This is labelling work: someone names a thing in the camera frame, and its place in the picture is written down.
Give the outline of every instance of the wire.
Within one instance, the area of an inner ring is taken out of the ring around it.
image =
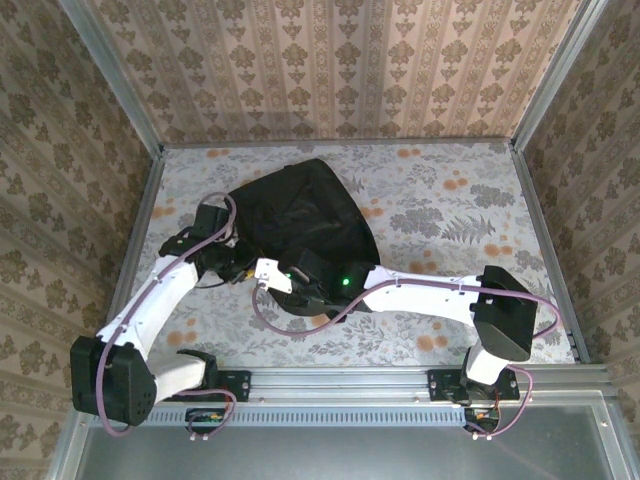
[[[227,220],[227,223],[225,223],[225,225],[219,231],[211,235],[209,238],[194,245],[189,250],[187,250],[182,255],[180,255],[178,258],[173,260],[154,279],[152,279],[149,285],[147,285],[147,287],[140,293],[140,295],[133,302],[133,304],[131,305],[131,308],[129,308],[127,313],[124,315],[124,318],[120,322],[120,325],[118,325],[116,330],[113,332],[113,335],[111,336],[111,338],[105,345],[104,349],[102,350],[102,354],[100,355],[100,360],[98,362],[98,369],[96,374],[96,404],[98,407],[98,416],[100,417],[102,426],[107,431],[107,433],[109,433],[114,437],[122,437],[124,435],[128,435],[129,433],[131,433],[132,427],[129,425],[123,430],[116,430],[111,426],[111,424],[109,423],[109,418],[107,417],[105,404],[104,404],[104,372],[107,366],[107,358],[109,357],[109,352],[111,351],[111,348],[113,348],[113,345],[115,344],[120,334],[124,331],[124,328],[129,324],[129,322],[131,322],[131,318],[133,317],[133,315],[138,311],[138,308],[140,308],[140,305],[142,305],[142,303],[149,296],[149,294],[155,288],[155,286],[158,283],[162,282],[164,277],[166,277],[169,274],[169,272],[171,272],[171,270],[173,270],[176,266],[182,263],[186,258],[190,257],[195,252],[206,247],[207,245],[215,242],[218,238],[224,236],[230,229],[233,228],[233,223],[236,219],[236,210],[237,210],[236,202],[233,200],[233,198],[231,198],[226,193],[223,193],[223,192],[210,193],[209,195],[205,196],[202,200],[200,200],[200,203],[198,204],[198,206],[202,205],[204,202],[206,202],[212,197],[219,197],[219,196],[224,197],[225,200],[229,202],[230,213],[229,213],[229,219]]]
[[[522,401],[522,404],[518,408],[518,411],[516,412],[516,414],[509,421],[509,423],[507,423],[502,428],[496,428],[493,432],[487,432],[485,429],[483,429],[479,425],[472,422],[467,422],[467,425],[477,430],[476,432],[473,432],[473,433],[476,433],[481,437],[487,437],[487,436],[495,437],[496,435],[502,435],[504,432],[509,430],[511,427],[515,425],[518,419],[522,416],[522,414],[524,413],[524,409],[527,408],[527,405],[531,401],[531,395],[533,395],[533,376],[524,368],[516,367],[515,365],[507,365],[506,368],[508,368],[513,372],[522,373],[525,377],[527,377],[527,379],[529,380],[529,386],[527,387],[527,394],[524,396],[524,400]]]
[[[214,394],[226,396],[227,402],[228,402],[228,399],[231,399],[231,407],[227,410],[227,407],[228,407],[228,403],[227,403],[227,405],[225,406],[225,416],[222,419],[222,422],[220,422],[220,424],[215,428],[215,430],[213,430],[213,432],[209,434],[201,435],[193,431],[193,422],[196,418],[202,416],[201,415],[202,412],[196,412],[194,415],[189,417],[189,422],[187,423],[187,431],[191,434],[192,440],[195,440],[198,437],[202,438],[203,440],[208,440],[214,435],[217,435],[218,433],[220,433],[220,431],[227,426],[227,423],[233,416],[233,413],[236,410],[236,406],[238,405],[238,399],[236,398],[236,396],[232,391],[226,390],[224,388],[210,388],[207,390],[184,390],[176,394],[176,395],[191,396],[191,397],[194,397],[197,395],[214,395]]]
[[[227,282],[222,281],[222,282],[219,282],[219,283],[214,283],[214,284],[212,284],[212,285],[202,285],[202,286],[196,285],[196,286],[195,286],[195,287],[193,287],[193,288],[199,288],[199,289],[201,289],[201,290],[205,290],[205,289],[207,289],[207,288],[218,288],[218,287],[221,287],[222,285],[224,285],[224,284],[226,284],[226,283],[227,283]]]
[[[308,335],[313,335],[315,333],[322,332],[327,328],[338,323],[342,318],[344,318],[351,310],[353,310],[362,300],[364,300],[368,295],[371,295],[373,292],[381,290],[386,287],[391,286],[401,286],[401,285],[419,285],[424,287],[436,287],[436,288],[444,288],[448,290],[460,290],[462,292],[476,292],[476,293],[484,293],[487,295],[496,295],[501,297],[512,297],[512,298],[520,298],[523,300],[530,300],[532,302],[541,303],[546,305],[553,313],[556,315],[554,322],[548,326],[547,328],[536,333],[533,338],[540,338],[548,333],[551,333],[562,321],[562,314],[558,307],[556,307],[550,300],[547,300],[544,297],[540,297],[538,295],[533,295],[528,292],[518,292],[515,290],[501,290],[498,288],[487,288],[487,287],[476,287],[474,285],[459,285],[457,283],[449,283],[449,282],[438,282],[435,280],[424,280],[424,279],[416,279],[416,278],[402,278],[397,280],[388,280],[386,282],[379,283],[374,287],[365,290],[360,295],[358,295],[349,305],[347,305],[344,310],[342,310],[338,315],[333,317],[329,322],[321,325],[320,327],[313,328],[311,330],[306,330],[303,332],[288,332],[287,330],[282,330],[267,321],[264,317],[260,308],[258,306],[258,291],[261,290],[264,284],[258,283],[256,288],[253,290],[253,294],[251,295],[251,304],[253,305],[253,311],[256,314],[258,320],[265,326],[265,328],[271,330],[274,333],[279,335],[285,335],[290,338],[304,338]]]

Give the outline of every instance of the black cloth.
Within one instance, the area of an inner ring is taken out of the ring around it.
[[[331,168],[307,160],[254,180],[230,193],[241,238],[265,257],[308,248],[332,262],[380,263],[373,234]]]

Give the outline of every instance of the purple cable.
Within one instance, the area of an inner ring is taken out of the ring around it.
[[[509,423],[507,423],[502,428],[496,428],[493,432],[489,433],[486,430],[484,430],[482,427],[480,427],[479,425],[476,425],[475,423],[467,422],[467,425],[471,425],[473,428],[475,428],[477,430],[477,432],[474,432],[474,433],[477,433],[478,436],[480,436],[480,437],[487,437],[487,436],[495,437],[495,436],[501,435],[504,432],[506,432],[507,430],[509,430],[511,427],[513,427],[516,424],[518,419],[524,413],[524,409],[527,407],[527,405],[531,401],[531,395],[533,395],[533,376],[529,372],[527,372],[524,368],[516,367],[515,365],[507,365],[507,368],[509,370],[513,371],[513,372],[522,373],[525,377],[527,377],[527,379],[529,380],[529,387],[527,388],[527,394],[524,396],[524,400],[522,401],[522,405],[520,405],[520,407],[518,408],[518,411],[516,412],[516,414],[509,421]]]
[[[223,388],[210,388],[208,390],[184,390],[176,394],[176,395],[185,395],[185,396],[213,395],[213,394],[220,394],[220,395],[225,395],[229,397],[231,399],[231,409],[226,413],[225,417],[222,419],[222,422],[220,422],[220,425],[218,425],[212,433],[207,434],[208,438],[211,438],[217,435],[220,432],[220,430],[222,430],[227,425],[227,423],[231,419],[231,416],[233,415],[233,412],[235,412],[236,410],[236,405],[238,404],[238,399],[236,398],[236,396],[233,394],[233,392],[229,390],[225,390]],[[189,418],[189,423],[187,424],[187,430],[192,435],[198,435],[193,431],[193,421],[197,417],[198,417],[197,414],[191,416]]]
[[[116,340],[118,339],[118,337],[120,336],[124,328],[131,321],[131,317],[133,317],[133,315],[136,313],[138,308],[140,308],[140,305],[142,305],[142,303],[149,296],[149,294],[154,289],[154,287],[158,283],[161,283],[164,277],[166,277],[169,274],[169,272],[171,272],[171,270],[173,270],[177,265],[183,262],[186,258],[190,257],[195,252],[206,247],[207,245],[215,242],[218,238],[222,237],[225,233],[227,233],[229,229],[233,228],[233,223],[235,222],[235,219],[236,219],[236,202],[233,200],[233,198],[231,198],[226,193],[223,193],[223,192],[210,193],[209,195],[205,196],[202,200],[200,200],[200,203],[198,204],[198,206],[202,205],[211,197],[217,197],[217,196],[223,196],[229,202],[229,205],[231,207],[229,212],[229,220],[227,220],[227,223],[224,225],[224,227],[222,227],[219,231],[211,235],[209,238],[194,245],[185,253],[183,253],[178,258],[176,258],[174,261],[172,261],[149,283],[149,285],[147,285],[147,287],[142,291],[142,293],[135,300],[133,305],[131,305],[131,308],[127,311],[124,318],[120,322],[120,325],[113,332],[113,335],[111,336],[111,338],[105,345],[104,349],[102,350],[102,355],[100,355],[100,361],[98,362],[98,371],[96,375],[96,404],[98,406],[98,416],[100,417],[102,426],[107,431],[107,433],[109,433],[114,437],[123,437],[124,435],[128,435],[131,432],[131,426],[127,426],[123,430],[116,430],[111,426],[111,424],[109,423],[109,419],[107,417],[107,412],[104,406],[103,387],[104,387],[104,371],[107,366],[107,358],[109,357],[109,352],[111,351],[111,348],[115,344]]]
[[[266,318],[264,318],[264,315],[262,315],[262,312],[260,312],[260,308],[258,307],[258,291],[261,289],[260,283],[258,283],[256,288],[253,290],[253,294],[251,295],[251,303],[253,305],[253,311],[255,312],[256,317],[267,329],[279,335],[285,335],[291,338],[303,338],[303,337],[306,337],[307,335],[313,335],[314,333],[322,332],[323,330],[326,330],[332,325],[335,325],[345,315],[347,315],[351,310],[353,310],[362,300],[364,300],[368,295],[372,294],[373,292],[380,290],[382,288],[391,287],[391,286],[400,286],[400,285],[419,285],[424,287],[446,288],[449,290],[461,290],[463,292],[477,292],[477,293],[484,293],[487,295],[521,298],[523,300],[531,300],[532,302],[542,303],[543,305],[546,305],[547,307],[551,308],[551,310],[553,310],[553,313],[556,315],[556,319],[549,327],[536,333],[533,336],[533,338],[540,338],[544,335],[547,335],[548,333],[551,333],[556,328],[558,328],[558,325],[562,321],[562,314],[560,313],[560,310],[558,310],[558,307],[556,307],[553,303],[551,303],[550,300],[547,300],[546,298],[543,298],[543,297],[539,297],[538,295],[533,295],[532,293],[518,292],[515,290],[501,290],[499,288],[476,287],[472,285],[460,286],[457,283],[452,284],[448,282],[438,282],[435,280],[421,280],[421,279],[415,279],[415,278],[388,280],[386,282],[379,283],[378,285],[371,287],[370,289],[365,290],[360,295],[358,295],[349,305],[347,305],[344,308],[344,310],[342,310],[338,315],[336,315],[334,318],[329,320],[329,322],[325,323],[320,327],[313,328],[311,330],[306,330],[304,332],[288,332],[286,330],[282,330],[272,325],[267,321]]]

